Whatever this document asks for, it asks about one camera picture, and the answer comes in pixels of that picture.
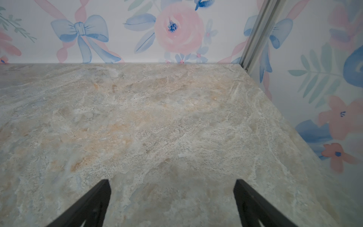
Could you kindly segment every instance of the painted bow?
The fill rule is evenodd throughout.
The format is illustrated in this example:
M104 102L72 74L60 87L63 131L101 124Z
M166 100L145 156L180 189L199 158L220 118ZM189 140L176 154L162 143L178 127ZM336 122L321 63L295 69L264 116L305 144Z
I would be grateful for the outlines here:
M72 24L66 19L55 20L51 22L52 28L58 38L63 42L72 42L78 36L77 42L81 50L83 63L90 63L92 60L92 53L89 46L83 40L85 36L88 43L102 58L105 63L113 63L120 61L121 58L116 57L99 47L91 38L101 42L109 41L109 33L105 20L99 15L90 16L85 23L77 22Z

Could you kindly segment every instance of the blue flower center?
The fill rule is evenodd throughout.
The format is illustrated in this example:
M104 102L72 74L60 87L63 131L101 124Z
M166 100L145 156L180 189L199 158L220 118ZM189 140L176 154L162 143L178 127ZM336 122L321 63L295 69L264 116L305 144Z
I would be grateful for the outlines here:
M169 21L169 32L175 32L176 29L178 28L178 25L176 25L176 23L174 23L173 21Z

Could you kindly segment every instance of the wallpaper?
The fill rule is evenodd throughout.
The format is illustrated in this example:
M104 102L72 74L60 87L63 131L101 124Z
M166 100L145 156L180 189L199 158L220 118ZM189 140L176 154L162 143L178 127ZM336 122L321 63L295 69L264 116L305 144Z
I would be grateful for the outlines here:
M291 0L250 72L363 205L363 1Z
M262 0L0 2L0 64L238 63Z

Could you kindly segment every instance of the pink flower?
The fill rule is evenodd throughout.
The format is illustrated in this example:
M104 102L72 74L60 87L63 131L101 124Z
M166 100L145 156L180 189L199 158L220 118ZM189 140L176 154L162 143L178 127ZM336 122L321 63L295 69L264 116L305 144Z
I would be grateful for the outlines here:
M325 150L322 151L322 155L331 158L330 168L337 173L342 173L344 170L343 161L349 164L358 164L361 160L351 156L344 152L342 146L338 143L324 144Z
M157 17L155 36L166 51L187 55L202 44L204 24L198 13L183 2L164 8Z
M329 122L329 131L334 139L344 140L349 132L363 132L363 98L357 98L349 106L337 96L330 96L329 111L319 114L318 126Z
M1 31L3 31L3 29L0 29L0 53L1 51L4 50L8 54L20 56L21 51L7 42L7 41L12 41L13 39Z

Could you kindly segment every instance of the marble countertop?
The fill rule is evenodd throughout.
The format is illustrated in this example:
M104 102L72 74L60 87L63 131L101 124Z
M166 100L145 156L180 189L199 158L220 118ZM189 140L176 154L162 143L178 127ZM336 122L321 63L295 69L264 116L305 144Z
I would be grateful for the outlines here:
M239 65L0 66L0 226L45 226L101 179L104 226L241 226L246 180L298 226L362 211Z

